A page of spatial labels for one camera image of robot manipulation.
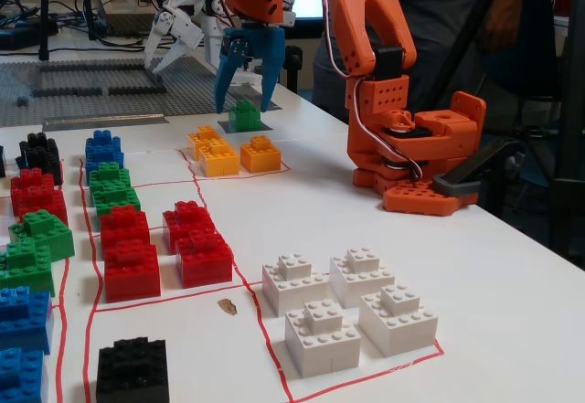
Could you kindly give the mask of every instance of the cable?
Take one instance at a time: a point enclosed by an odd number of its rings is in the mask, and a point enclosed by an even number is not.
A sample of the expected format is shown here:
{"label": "cable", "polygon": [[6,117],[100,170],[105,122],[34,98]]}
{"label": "cable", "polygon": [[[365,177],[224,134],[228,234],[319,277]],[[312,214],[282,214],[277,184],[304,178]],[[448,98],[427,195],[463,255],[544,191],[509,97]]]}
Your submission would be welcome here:
{"label": "cable", "polygon": [[234,22],[234,18],[233,18],[233,17],[231,17],[231,13],[229,12],[228,8],[226,7],[226,2],[225,2],[225,0],[219,0],[219,3],[221,4],[221,8],[223,8],[223,11],[224,11],[224,13],[225,13],[225,14],[226,14],[226,16],[228,17],[229,24],[230,24],[232,27],[234,27],[234,28],[235,28],[235,27],[236,27],[236,23]]}

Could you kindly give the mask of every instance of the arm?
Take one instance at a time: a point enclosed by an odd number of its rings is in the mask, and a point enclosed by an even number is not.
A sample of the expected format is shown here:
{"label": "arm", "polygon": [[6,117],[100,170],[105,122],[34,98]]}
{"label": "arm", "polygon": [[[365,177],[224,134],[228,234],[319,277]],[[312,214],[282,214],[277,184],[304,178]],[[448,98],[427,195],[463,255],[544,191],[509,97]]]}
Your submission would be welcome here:
{"label": "arm", "polygon": [[512,47],[518,36],[521,15],[522,0],[494,0],[480,36],[480,49],[489,53]]}

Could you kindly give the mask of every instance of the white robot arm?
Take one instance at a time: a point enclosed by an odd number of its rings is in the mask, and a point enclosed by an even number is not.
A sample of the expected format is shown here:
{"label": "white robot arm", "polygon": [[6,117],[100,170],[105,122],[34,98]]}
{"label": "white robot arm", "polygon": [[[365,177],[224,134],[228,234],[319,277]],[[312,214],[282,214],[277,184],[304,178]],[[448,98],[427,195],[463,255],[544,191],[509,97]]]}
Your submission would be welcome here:
{"label": "white robot arm", "polygon": [[194,16],[196,16],[203,9],[205,2],[206,0],[165,1],[163,8],[154,17],[153,29],[144,49],[145,68],[150,68],[156,48],[168,33],[176,39],[176,42],[153,73],[159,72],[184,54],[197,48],[203,38],[203,31],[193,23],[191,16],[180,7],[193,6]]}

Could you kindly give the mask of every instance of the white table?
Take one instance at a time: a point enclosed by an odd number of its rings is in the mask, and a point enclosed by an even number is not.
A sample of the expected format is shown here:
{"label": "white table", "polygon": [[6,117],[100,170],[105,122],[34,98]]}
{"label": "white table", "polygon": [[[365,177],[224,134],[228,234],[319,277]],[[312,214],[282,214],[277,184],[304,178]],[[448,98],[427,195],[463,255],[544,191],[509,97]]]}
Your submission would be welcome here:
{"label": "white table", "polygon": [[[94,45],[71,36],[59,39],[51,46],[67,39],[68,45],[71,40],[80,47]],[[52,54],[53,59],[112,56],[120,55]],[[437,339],[444,355],[431,347],[383,359],[364,338],[360,368],[302,380],[282,342],[282,318],[274,318],[260,285],[254,284],[263,325],[292,395],[287,397],[252,297],[241,287],[238,273],[234,271],[232,283],[184,291],[175,258],[167,255],[157,228],[162,226],[162,212],[180,200],[202,202],[179,149],[185,150],[186,135],[198,125],[218,128],[217,115],[174,117],[169,124],[112,129],[122,137],[126,167],[138,186],[149,225],[155,228],[151,237],[159,253],[163,294],[152,300],[107,304],[103,295],[96,300],[96,270],[103,273],[103,263],[99,238],[95,251],[90,244],[88,226],[97,234],[94,209],[87,210],[89,223],[84,214],[89,190],[80,186],[80,159],[91,130],[50,134],[64,160],[63,190],[77,251],[69,266],[65,261],[53,264],[56,290],[60,288],[62,295],[54,300],[60,307],[54,309],[52,353],[46,357],[50,402],[88,401],[84,396],[86,391],[94,394],[98,350],[138,336],[166,340],[173,403],[306,401],[307,396],[335,403],[582,401],[581,270],[479,207],[451,217],[383,211],[377,194],[351,184],[354,166],[346,155],[346,127],[280,86],[274,101],[283,110],[267,112],[262,120],[273,128],[266,134],[282,150],[290,171],[283,167],[272,175],[248,178],[242,172],[237,179],[205,179],[193,165],[201,196],[233,249],[243,277],[249,283],[259,281],[263,263],[290,252],[305,253],[318,270],[328,272],[330,257],[344,255],[350,247],[369,246],[389,263],[397,280],[408,281],[425,305],[439,314]],[[39,130],[40,126],[0,129],[9,176],[16,175],[18,142]],[[250,135],[225,138],[238,147]],[[150,185],[171,181],[180,182]],[[5,179],[0,181],[0,244],[8,242],[6,229],[14,222],[8,195]],[[220,310],[217,302],[224,298],[238,307],[236,316]],[[131,308],[120,309],[129,304]],[[349,315],[356,317],[355,311]],[[85,355],[89,357],[84,367]],[[426,355],[432,358],[409,366]],[[342,385],[348,381],[359,383]],[[62,386],[62,398],[57,385]]]}

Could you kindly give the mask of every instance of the black bracket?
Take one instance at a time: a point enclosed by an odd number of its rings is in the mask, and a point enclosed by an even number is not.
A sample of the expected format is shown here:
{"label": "black bracket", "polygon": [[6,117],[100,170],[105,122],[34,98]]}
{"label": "black bracket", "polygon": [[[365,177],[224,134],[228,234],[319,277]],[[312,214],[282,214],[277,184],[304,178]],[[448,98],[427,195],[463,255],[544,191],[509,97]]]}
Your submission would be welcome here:
{"label": "black bracket", "polygon": [[445,175],[433,178],[432,189],[444,196],[479,193],[482,180],[488,184],[484,208],[501,217],[505,188],[524,163],[524,145],[513,138],[499,138],[486,144]]}

